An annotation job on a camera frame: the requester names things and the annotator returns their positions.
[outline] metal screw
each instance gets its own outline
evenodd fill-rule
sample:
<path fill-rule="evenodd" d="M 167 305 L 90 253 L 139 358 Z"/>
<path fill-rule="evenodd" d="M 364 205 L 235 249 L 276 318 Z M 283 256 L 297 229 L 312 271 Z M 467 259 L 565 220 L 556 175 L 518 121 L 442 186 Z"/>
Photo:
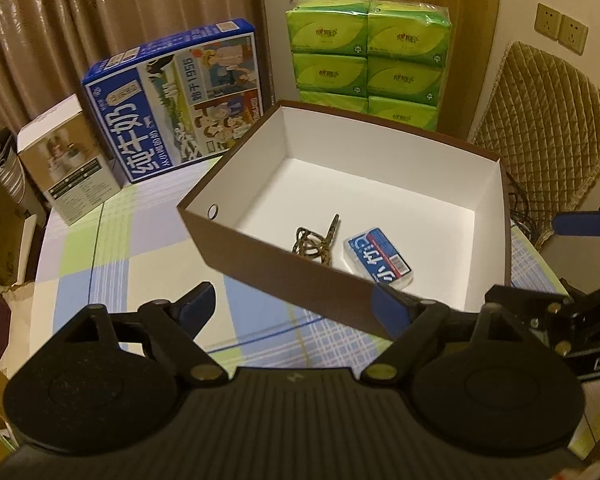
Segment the metal screw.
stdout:
<path fill-rule="evenodd" d="M 551 303 L 546 309 L 549 314 L 558 314 L 562 305 L 560 303 Z"/>
<path fill-rule="evenodd" d="M 571 343 L 568 341 L 560 341 L 555 346 L 555 351 L 559 356 L 565 357 L 565 355 L 571 352 Z"/>
<path fill-rule="evenodd" d="M 375 381 L 390 381 L 398 375 L 398 370 L 395 366 L 377 363 L 366 367 L 365 375 Z"/>
<path fill-rule="evenodd" d="M 217 365 L 196 365 L 191 369 L 191 377 L 199 381 L 215 381 L 222 377 L 222 372 Z"/>

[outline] barcode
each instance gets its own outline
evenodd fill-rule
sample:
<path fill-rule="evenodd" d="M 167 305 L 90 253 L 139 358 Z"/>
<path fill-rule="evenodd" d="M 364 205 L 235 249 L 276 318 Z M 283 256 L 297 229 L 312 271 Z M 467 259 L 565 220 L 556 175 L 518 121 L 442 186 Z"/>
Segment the barcode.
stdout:
<path fill-rule="evenodd" d="M 230 30 L 238 30 L 240 28 L 234 22 L 216 23 L 216 27 L 220 29 L 220 32 L 229 32 Z"/>
<path fill-rule="evenodd" d="M 402 276 L 404 276 L 411 270 L 409 266 L 404 262 L 404 260 L 400 257 L 400 254 L 394 254 L 394 256 L 391 256 L 389 258 L 389 261 L 398 270 L 398 272 L 400 272 L 400 275 Z"/>

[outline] blue milk box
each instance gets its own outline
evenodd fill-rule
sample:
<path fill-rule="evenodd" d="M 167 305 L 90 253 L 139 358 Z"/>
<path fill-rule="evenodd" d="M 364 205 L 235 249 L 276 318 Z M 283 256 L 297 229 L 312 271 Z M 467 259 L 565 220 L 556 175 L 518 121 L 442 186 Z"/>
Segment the blue milk box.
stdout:
<path fill-rule="evenodd" d="M 218 156 L 260 118 L 253 33 L 239 18 L 91 67 L 82 84 L 130 182 Z"/>

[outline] blue and white package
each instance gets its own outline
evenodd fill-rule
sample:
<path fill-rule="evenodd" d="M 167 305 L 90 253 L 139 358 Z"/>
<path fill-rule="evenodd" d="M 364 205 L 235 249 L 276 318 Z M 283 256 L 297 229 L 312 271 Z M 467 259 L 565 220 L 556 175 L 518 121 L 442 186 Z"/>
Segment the blue and white package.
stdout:
<path fill-rule="evenodd" d="M 349 267 L 364 278 L 403 288 L 413 279 L 413 270 L 378 227 L 344 241 Z"/>
<path fill-rule="evenodd" d="M 116 54 L 82 84 L 130 182 L 220 155 L 262 114 L 254 28 L 241 18 Z"/>

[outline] open box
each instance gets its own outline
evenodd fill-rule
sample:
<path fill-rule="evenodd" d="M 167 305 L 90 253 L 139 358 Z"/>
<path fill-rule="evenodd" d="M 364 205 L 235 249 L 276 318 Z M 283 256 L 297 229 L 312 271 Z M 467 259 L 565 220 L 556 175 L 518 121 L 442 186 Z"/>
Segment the open box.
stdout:
<path fill-rule="evenodd" d="M 491 285 L 510 283 L 504 177 L 495 154 L 452 137 L 279 102 L 178 209 L 213 269 L 359 326 L 374 286 L 350 273 L 343 241 L 372 227 L 413 268 L 405 292 L 477 311 Z M 325 235 L 335 214 L 332 267 L 290 252 L 297 228 Z"/>

